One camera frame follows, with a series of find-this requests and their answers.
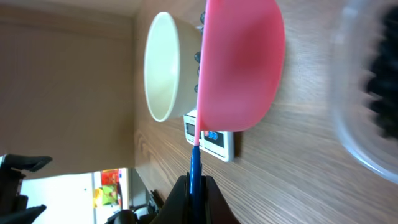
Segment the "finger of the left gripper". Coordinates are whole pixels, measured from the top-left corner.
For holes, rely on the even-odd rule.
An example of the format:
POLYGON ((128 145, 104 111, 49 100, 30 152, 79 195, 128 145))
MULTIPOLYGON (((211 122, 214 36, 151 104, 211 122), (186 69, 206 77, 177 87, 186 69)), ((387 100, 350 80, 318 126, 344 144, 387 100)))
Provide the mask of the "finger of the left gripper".
POLYGON ((37 172, 52 161, 53 158, 50 156, 22 156, 6 154, 1 157, 1 168, 37 172))
POLYGON ((1 217, 1 224, 32 224, 46 208, 46 205, 40 205, 3 216, 1 217))

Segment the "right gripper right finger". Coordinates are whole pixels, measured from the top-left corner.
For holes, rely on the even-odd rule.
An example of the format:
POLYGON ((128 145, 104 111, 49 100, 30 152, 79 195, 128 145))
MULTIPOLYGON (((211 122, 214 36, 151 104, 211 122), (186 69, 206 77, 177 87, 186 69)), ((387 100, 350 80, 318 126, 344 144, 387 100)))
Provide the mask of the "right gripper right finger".
POLYGON ((205 223, 207 224, 240 224, 223 197, 214 178, 207 175, 203 177, 205 223))

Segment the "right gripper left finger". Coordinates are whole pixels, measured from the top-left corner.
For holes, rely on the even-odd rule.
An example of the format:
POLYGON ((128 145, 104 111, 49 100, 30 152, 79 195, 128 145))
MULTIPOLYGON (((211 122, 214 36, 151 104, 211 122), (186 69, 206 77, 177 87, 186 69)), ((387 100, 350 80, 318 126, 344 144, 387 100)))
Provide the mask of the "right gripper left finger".
POLYGON ((150 224, 187 224, 189 220, 189 176, 180 176, 158 215, 150 224))

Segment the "pink scoop blue handle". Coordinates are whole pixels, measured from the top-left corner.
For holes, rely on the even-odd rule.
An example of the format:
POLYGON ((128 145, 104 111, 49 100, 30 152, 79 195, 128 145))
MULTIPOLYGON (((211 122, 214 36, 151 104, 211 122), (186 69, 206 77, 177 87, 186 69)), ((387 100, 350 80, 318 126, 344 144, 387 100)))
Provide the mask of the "pink scoop blue handle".
POLYGON ((201 132, 241 132, 260 122, 277 92, 285 55, 284 22, 275 0, 207 0, 203 22, 190 223, 205 223, 209 206, 201 132))

